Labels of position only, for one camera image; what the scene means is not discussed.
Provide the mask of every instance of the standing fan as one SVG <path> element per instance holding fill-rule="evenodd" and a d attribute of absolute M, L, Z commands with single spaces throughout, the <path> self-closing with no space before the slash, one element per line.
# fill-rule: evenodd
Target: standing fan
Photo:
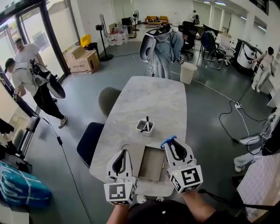
<path fill-rule="evenodd" d="M 102 40 L 102 44 L 103 44 L 103 48 L 104 48 L 104 53 L 105 55 L 100 57 L 100 61 L 109 61 L 111 60 L 114 56 L 112 54 L 107 54 L 106 52 L 106 48 L 105 48 L 105 44 L 104 44 L 104 40 L 103 40 L 103 36 L 101 31 L 103 30 L 104 36 L 107 38 L 108 37 L 108 33 L 107 33 L 107 29 L 106 29 L 106 25 L 105 25 L 105 21 L 104 21 L 104 16 L 103 14 L 100 14 L 100 21 L 101 21 L 101 25 L 96 25 L 95 29 L 100 31 L 100 36 L 101 36 L 101 40 Z"/>
<path fill-rule="evenodd" d="M 136 25 L 137 25 L 137 22 L 139 20 L 139 12 L 138 10 L 135 10 L 134 14 L 133 14 L 133 17 L 134 17 L 134 21 L 135 21 L 135 29 L 136 29 Z"/>

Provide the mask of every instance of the blue bag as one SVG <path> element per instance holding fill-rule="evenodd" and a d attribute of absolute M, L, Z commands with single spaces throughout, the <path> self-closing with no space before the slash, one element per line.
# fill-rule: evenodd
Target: blue bag
<path fill-rule="evenodd" d="M 46 207 L 51 191 L 36 177 L 0 161 L 0 191 L 11 206 Z"/>

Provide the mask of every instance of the power strip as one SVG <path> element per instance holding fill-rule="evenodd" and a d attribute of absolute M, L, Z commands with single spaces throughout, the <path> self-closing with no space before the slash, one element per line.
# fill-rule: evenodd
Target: power strip
<path fill-rule="evenodd" d="M 238 102 L 236 102 L 234 106 L 235 106 L 236 109 L 241 109 L 242 108 L 242 105 Z"/>

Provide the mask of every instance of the white pants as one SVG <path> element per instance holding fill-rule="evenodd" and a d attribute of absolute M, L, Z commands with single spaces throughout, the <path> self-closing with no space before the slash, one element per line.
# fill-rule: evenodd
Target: white pants
<path fill-rule="evenodd" d="M 154 55 L 156 57 L 155 66 L 157 74 L 160 78 L 170 79 L 170 62 L 168 59 L 158 50 L 154 49 Z"/>
<path fill-rule="evenodd" d="M 263 60 L 259 65 L 252 86 L 257 86 L 257 88 L 260 88 L 268 73 L 270 73 L 270 64 Z"/>
<path fill-rule="evenodd" d="M 254 163 L 256 160 L 256 157 L 262 156 L 262 151 L 260 151 L 260 148 L 257 148 L 255 150 L 253 150 L 251 153 L 256 154 L 256 155 L 252 155 L 250 153 L 247 153 L 243 156 L 238 156 L 236 158 L 234 158 L 233 162 L 235 164 L 235 166 L 242 168 L 243 166 L 245 166 L 248 163 Z"/>

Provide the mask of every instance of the small white cup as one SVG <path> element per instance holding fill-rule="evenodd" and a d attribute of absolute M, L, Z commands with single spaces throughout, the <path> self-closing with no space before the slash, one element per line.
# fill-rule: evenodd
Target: small white cup
<path fill-rule="evenodd" d="M 147 122 L 144 120 L 140 120 L 138 122 L 138 124 L 136 125 L 136 130 L 139 131 L 140 134 L 143 134 L 145 136 L 150 136 L 153 129 L 154 129 L 154 122 L 149 121 L 149 126 L 150 126 L 150 131 L 143 131 L 141 132 L 143 129 L 146 129 L 147 127 Z"/>

